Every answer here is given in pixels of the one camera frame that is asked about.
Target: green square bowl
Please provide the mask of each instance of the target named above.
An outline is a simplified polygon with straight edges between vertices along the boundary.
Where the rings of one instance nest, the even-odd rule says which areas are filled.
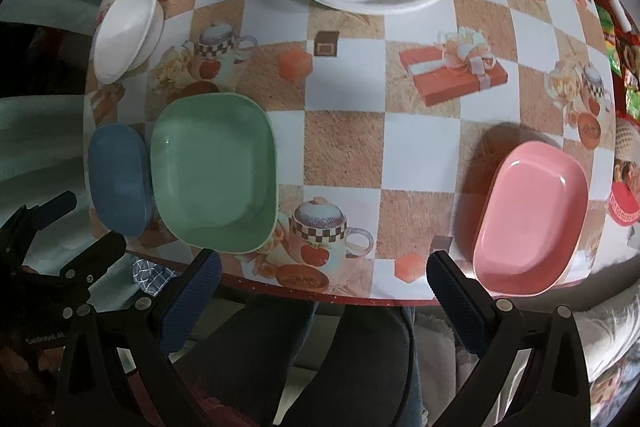
[[[151,177],[164,224],[190,245],[246,253],[273,233],[273,131],[245,96],[207,93],[169,105],[154,127]]]

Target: pink oval dish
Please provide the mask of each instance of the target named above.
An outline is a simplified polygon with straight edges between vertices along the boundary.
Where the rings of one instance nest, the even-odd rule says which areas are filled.
[[[538,295],[569,264],[587,211],[580,164],[544,142],[516,147],[498,169],[474,247],[476,279],[505,296]]]

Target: brown tile pattern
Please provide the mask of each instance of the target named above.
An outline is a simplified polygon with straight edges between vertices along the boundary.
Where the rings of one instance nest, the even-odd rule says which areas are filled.
[[[180,15],[181,13],[188,12],[189,10],[193,10],[195,3],[196,0],[168,0],[166,2],[161,2],[160,4],[164,10],[164,18],[166,20],[171,17],[175,17],[176,15]]]
[[[586,44],[571,35],[567,35],[558,28],[555,28],[555,30],[560,60],[576,62],[582,67],[587,66],[589,64],[589,52]]]
[[[412,114],[429,114],[460,118],[460,99],[454,98],[446,102],[427,107],[415,89],[413,77],[407,73],[400,63],[399,53],[420,46],[414,42],[386,41],[386,96],[387,112],[405,112]]]
[[[584,170],[584,175],[587,178],[587,186],[591,185],[591,171],[593,170],[593,150],[587,149],[582,142],[575,140],[564,140],[562,150],[569,156],[573,157]]]
[[[334,10],[310,1],[306,38],[314,40],[322,30],[338,30],[347,39],[384,39],[385,18]]]
[[[562,111],[552,103],[540,104],[548,99],[545,90],[545,74],[526,66],[520,66],[520,124],[534,131],[556,136],[564,133]]]
[[[302,185],[278,186],[278,211],[289,217],[304,201]]]
[[[220,23],[231,24],[231,27],[239,32],[243,10],[244,0],[222,1],[194,10],[189,40],[198,42],[198,37],[204,30]]]
[[[305,185],[380,188],[385,116],[307,111]]]
[[[456,192],[488,194],[498,166],[519,143],[516,125],[460,121]]]
[[[538,0],[507,0],[510,8],[531,15],[536,19],[551,24],[551,14],[546,2]]]
[[[484,32],[496,57],[518,60],[516,34],[507,7],[484,0],[453,0],[453,3],[459,26]]]
[[[604,43],[604,35],[602,34],[602,26],[600,20],[588,9],[576,5],[580,22],[582,23],[582,31],[584,39],[588,45],[597,49],[601,53],[606,54],[607,48]]]
[[[382,190],[377,259],[427,256],[434,235],[449,235],[453,194]]]
[[[602,233],[606,214],[606,201],[589,201],[587,214],[584,216],[584,223],[582,224],[582,233],[578,241],[578,250],[590,249],[593,247],[591,243],[598,241],[598,236]]]
[[[238,82],[238,93],[248,96],[265,111],[304,109],[304,80],[292,84],[281,79],[277,57],[293,48],[304,50],[305,46],[306,42],[258,46]]]

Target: table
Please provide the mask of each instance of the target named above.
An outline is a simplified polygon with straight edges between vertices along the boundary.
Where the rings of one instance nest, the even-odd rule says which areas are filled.
[[[615,141],[612,78],[591,0],[442,0],[394,16],[310,0],[159,1],[164,29],[144,64],[101,86],[90,62],[85,150],[96,126],[113,122],[148,144],[161,111],[183,96],[235,91],[257,102],[276,137],[278,224],[260,250],[221,253],[223,283],[336,303],[435,303],[425,259],[446,248],[472,275],[494,172],[530,139],[562,148],[584,168],[587,216],[559,283],[589,274]],[[103,0],[98,22],[112,2]],[[427,105],[433,99],[420,85],[437,80],[446,89],[447,79],[474,74],[466,62],[422,75],[412,66],[464,42],[482,46],[486,71],[476,92]],[[318,216],[322,230],[312,226]],[[93,209],[91,218],[99,237],[106,230]],[[303,234],[317,248],[305,248]],[[157,211],[128,240],[131,253],[180,263],[198,250],[177,240]],[[278,267],[317,266],[329,254],[340,263],[316,291],[278,283]]]

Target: blue dish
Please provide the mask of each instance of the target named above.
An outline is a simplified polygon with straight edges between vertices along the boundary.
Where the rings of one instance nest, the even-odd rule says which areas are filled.
[[[153,211],[142,138],[126,125],[98,127],[89,142],[88,160],[91,197],[101,222],[126,237],[138,237]]]

